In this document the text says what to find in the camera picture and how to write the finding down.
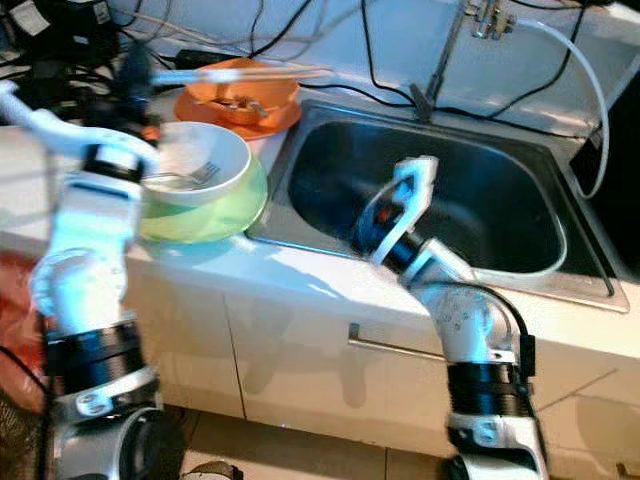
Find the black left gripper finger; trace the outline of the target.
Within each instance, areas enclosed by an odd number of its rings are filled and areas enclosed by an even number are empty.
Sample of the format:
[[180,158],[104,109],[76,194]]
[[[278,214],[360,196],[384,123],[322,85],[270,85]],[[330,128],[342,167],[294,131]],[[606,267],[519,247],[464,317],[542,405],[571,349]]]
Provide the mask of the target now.
[[133,40],[122,60],[122,95],[151,96],[154,91],[152,77],[154,65],[151,50],[146,42]]

